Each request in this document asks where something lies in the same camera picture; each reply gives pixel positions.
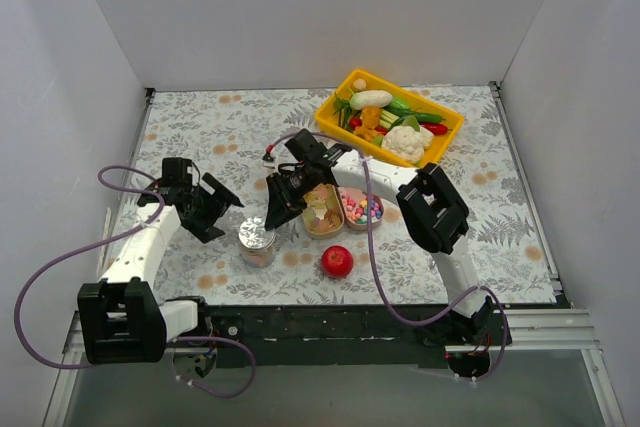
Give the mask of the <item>pink tray colourful candies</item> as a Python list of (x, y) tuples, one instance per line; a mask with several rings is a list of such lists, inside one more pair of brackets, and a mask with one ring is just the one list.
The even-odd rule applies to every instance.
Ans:
[(356, 231), (366, 231), (368, 221), (372, 222), (373, 228), (381, 224), (384, 207), (377, 196), (374, 196), (373, 201), (368, 203), (366, 193), (358, 189), (338, 187), (337, 192), (346, 225), (349, 228)]

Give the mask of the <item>clear glass jar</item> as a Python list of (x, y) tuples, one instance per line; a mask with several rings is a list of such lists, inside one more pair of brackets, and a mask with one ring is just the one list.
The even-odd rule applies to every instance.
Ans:
[(276, 249), (274, 243), (270, 243), (264, 247), (247, 247), (240, 244), (240, 253), (243, 260), (252, 267), (265, 268), (269, 266), (276, 257)]

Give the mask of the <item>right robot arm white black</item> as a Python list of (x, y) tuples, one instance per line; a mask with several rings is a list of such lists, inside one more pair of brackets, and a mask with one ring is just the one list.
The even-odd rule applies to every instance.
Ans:
[(447, 293), (448, 304), (425, 320), (403, 316), (382, 300), (399, 322), (414, 328), (437, 325), (464, 344), (490, 338), (492, 317), (506, 317), (496, 294), (480, 283), (468, 250), (469, 208), (442, 168), (398, 167), (366, 156), (355, 146), (323, 144), (324, 134), (302, 129), (280, 138), (296, 162), (267, 179), (268, 209), (264, 227), (275, 230), (306, 208), (304, 197), (320, 184), (355, 188), (369, 199), (396, 205), (411, 240), (428, 252)]

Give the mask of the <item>beige tray gummy candies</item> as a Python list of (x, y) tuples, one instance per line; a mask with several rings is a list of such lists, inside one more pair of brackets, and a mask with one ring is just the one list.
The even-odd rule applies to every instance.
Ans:
[(333, 185), (318, 185), (304, 196), (304, 200), (306, 208), (302, 213), (302, 223), (310, 238), (326, 240), (341, 233), (345, 218)]

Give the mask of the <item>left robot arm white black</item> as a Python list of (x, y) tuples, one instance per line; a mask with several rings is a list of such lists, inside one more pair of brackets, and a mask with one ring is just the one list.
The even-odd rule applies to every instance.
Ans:
[(98, 281), (81, 286), (79, 317), (87, 360), (93, 365), (157, 362), (179, 336), (205, 345), (213, 324), (201, 297), (157, 300), (153, 287), (172, 237), (181, 229), (206, 244), (223, 236), (217, 221), (240, 198), (186, 158), (162, 161), (161, 174), (135, 190), (131, 234)]

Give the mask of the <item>silver jar lid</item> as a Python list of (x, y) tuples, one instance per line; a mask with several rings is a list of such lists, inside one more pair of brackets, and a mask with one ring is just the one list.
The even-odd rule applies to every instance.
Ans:
[(267, 249), (275, 242), (275, 238), (275, 232), (265, 228), (265, 219), (261, 216), (245, 219), (238, 229), (239, 242), (248, 250)]

